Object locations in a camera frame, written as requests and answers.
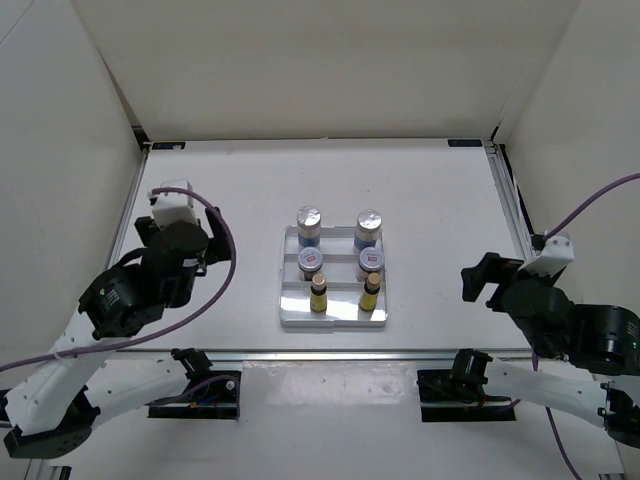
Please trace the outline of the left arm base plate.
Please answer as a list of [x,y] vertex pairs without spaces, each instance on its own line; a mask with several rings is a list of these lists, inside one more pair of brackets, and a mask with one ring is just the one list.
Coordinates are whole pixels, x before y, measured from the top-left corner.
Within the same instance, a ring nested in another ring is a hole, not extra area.
[[172,403],[148,407],[147,417],[172,420],[238,420],[240,370],[212,371],[215,380]]

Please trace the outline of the yellow small bottle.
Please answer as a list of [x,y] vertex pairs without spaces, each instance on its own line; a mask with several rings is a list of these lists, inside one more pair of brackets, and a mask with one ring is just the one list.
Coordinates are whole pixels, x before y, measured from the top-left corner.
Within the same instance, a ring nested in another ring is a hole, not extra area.
[[327,309],[327,285],[323,274],[317,273],[310,284],[310,309],[312,312],[324,312]]
[[370,273],[364,282],[359,300],[359,308],[362,311],[370,312],[376,309],[380,289],[381,275],[377,272]]

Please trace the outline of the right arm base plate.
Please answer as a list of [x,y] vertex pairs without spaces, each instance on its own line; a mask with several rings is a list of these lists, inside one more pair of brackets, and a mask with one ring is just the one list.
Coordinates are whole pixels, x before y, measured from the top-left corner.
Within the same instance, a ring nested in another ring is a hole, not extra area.
[[444,369],[418,370],[423,423],[514,422],[517,402],[508,396],[487,395],[476,381],[453,381]]

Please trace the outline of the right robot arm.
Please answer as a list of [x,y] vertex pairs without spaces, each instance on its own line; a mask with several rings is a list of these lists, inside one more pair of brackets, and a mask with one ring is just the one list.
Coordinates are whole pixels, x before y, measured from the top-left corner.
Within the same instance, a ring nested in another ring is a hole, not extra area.
[[638,447],[639,318],[620,306],[572,302],[555,285],[570,262],[562,255],[524,262],[488,252],[462,269],[462,298],[474,302],[495,285],[487,307],[507,314],[538,358],[567,361],[603,382],[579,384],[461,349],[447,376],[450,390],[461,400],[507,396],[563,411]]

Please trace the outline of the blue-label bead jar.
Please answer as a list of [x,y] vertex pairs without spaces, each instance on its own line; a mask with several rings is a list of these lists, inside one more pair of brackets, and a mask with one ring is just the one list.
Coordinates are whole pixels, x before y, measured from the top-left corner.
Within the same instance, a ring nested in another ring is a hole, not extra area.
[[301,248],[317,247],[321,238],[321,212],[313,206],[304,206],[297,212],[297,238]]
[[365,248],[375,247],[381,232],[382,216],[374,209],[366,209],[358,213],[353,238],[353,249],[356,253]]

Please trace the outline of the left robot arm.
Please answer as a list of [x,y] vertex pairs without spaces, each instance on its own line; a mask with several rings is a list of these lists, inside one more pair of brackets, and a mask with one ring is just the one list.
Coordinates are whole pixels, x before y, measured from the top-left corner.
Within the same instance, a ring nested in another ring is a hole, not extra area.
[[236,264],[234,239],[219,209],[208,207],[205,214],[208,230],[191,207],[136,220],[142,247],[95,278],[50,353],[33,359],[36,369],[22,383],[2,391],[1,418],[11,426],[4,445],[11,458],[62,457],[98,426],[142,406],[235,395],[239,376],[214,370],[194,348],[173,349],[131,380],[94,379],[111,354],[145,326],[185,306],[208,266]]

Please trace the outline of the spice jar red label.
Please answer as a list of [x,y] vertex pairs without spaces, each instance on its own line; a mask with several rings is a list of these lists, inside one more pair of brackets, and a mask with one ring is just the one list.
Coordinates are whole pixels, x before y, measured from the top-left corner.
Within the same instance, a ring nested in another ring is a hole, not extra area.
[[314,275],[321,272],[323,262],[323,254],[317,247],[303,248],[297,257],[300,280],[311,281]]
[[366,247],[359,253],[356,278],[359,282],[365,282],[371,273],[380,273],[384,269],[385,256],[382,250],[376,247]]

